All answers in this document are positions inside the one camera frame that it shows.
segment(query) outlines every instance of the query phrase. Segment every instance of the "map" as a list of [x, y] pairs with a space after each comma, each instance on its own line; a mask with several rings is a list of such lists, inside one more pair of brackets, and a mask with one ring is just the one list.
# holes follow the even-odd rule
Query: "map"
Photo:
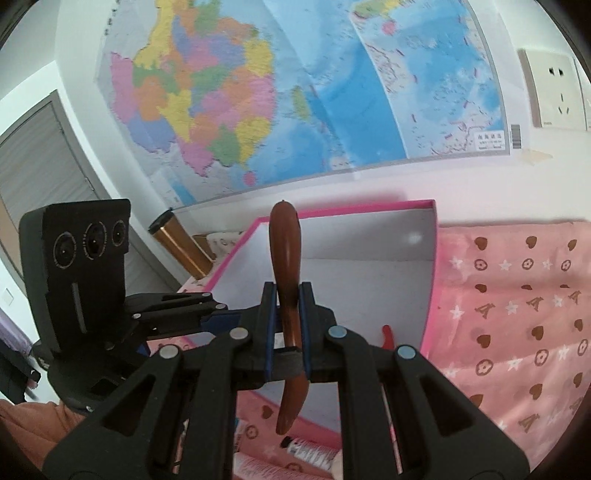
[[97, 83], [174, 208], [339, 171], [509, 153], [466, 0], [121, 0]]

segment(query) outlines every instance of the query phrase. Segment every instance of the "orange cloth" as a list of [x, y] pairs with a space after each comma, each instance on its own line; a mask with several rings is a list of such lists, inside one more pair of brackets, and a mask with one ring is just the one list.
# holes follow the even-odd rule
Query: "orange cloth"
[[84, 416], [63, 403], [21, 403], [0, 400], [0, 420], [27, 458], [40, 470], [46, 456]]

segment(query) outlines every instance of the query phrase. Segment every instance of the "door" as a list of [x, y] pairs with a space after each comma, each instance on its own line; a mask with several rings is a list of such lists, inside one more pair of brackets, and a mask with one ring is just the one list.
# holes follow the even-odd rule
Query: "door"
[[[0, 241], [20, 277], [17, 230], [26, 212], [51, 203], [99, 199], [66, 140], [63, 120], [59, 121], [54, 108], [56, 99], [44, 105], [42, 102], [0, 138]], [[125, 256], [127, 294], [174, 291], [178, 283], [158, 272], [140, 254], [138, 247], [143, 245], [134, 242], [132, 234]]]

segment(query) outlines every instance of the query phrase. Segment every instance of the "screw head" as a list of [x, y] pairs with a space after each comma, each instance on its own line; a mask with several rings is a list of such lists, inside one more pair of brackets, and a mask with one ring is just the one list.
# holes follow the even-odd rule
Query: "screw head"
[[236, 327], [230, 330], [230, 336], [234, 340], [244, 340], [248, 336], [248, 330], [243, 327]]
[[176, 345], [164, 345], [160, 351], [158, 352], [158, 354], [162, 357], [162, 358], [174, 358], [178, 355], [179, 349]]
[[412, 360], [417, 356], [417, 351], [410, 345], [402, 345], [398, 347], [398, 356], [405, 360]]
[[345, 338], [347, 336], [347, 329], [341, 325], [333, 325], [329, 328], [329, 335], [332, 338]]

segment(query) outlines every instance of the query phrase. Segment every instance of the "door frame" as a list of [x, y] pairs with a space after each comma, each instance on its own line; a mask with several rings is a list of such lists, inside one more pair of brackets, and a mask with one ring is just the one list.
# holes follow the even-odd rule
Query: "door frame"
[[[70, 125], [70, 122], [66, 115], [66, 111], [64, 110], [63, 105], [61, 104], [60, 96], [57, 90], [54, 90], [47, 97], [45, 97], [35, 106], [30, 108], [16, 122], [14, 122], [2, 135], [0, 135], [0, 146], [14, 132], [16, 132], [22, 126], [24, 126], [33, 115], [35, 115], [39, 110], [48, 105], [51, 106], [51, 109], [53, 110], [53, 113], [55, 114], [57, 122], [61, 129], [61, 133], [63, 134], [64, 139], [66, 140], [66, 144], [68, 145], [70, 152], [72, 152], [72, 156], [76, 161], [78, 167], [80, 168], [80, 171], [84, 175], [86, 181], [88, 182], [90, 188], [95, 192], [96, 196], [99, 199], [110, 199], [111, 196], [107, 192], [102, 182], [99, 180], [99, 177], [96, 174], [94, 168], [92, 168], [92, 165], [86, 157], [86, 154], [84, 153], [82, 146], [78, 142], [76, 134], [74, 133], [74, 130], [72, 129], [72, 126]], [[0, 221], [2, 221], [0, 227], [2, 225], [6, 228], [11, 227], [11, 225], [5, 225], [6, 222], [4, 222], [3, 220], [6, 218], [10, 220], [14, 232], [18, 232], [17, 226], [15, 226], [12, 222], [12, 219], [10, 219], [10, 215], [6, 210], [4, 201], [2, 200], [2, 192], [0, 192]], [[138, 251], [140, 256], [146, 261], [146, 263], [150, 267], [152, 267], [154, 271], [163, 279], [166, 285], [168, 285], [174, 291], [178, 290], [180, 284], [177, 281], [177, 279], [174, 278], [174, 276], [162, 265], [162, 263], [160, 263], [160, 260], [158, 260], [158, 258], [152, 253], [152, 251], [148, 248], [148, 246], [144, 243], [144, 241], [140, 238], [140, 236], [136, 233], [136, 231], [132, 228], [131, 225], [129, 226], [129, 241], [131, 244], [133, 244], [135, 249]], [[2, 261], [2, 263], [4, 263], [11, 277], [14, 279], [21, 291], [25, 295], [27, 295], [25, 283], [22, 278], [20, 268], [18, 268], [12, 261], [1, 238], [0, 260]]]

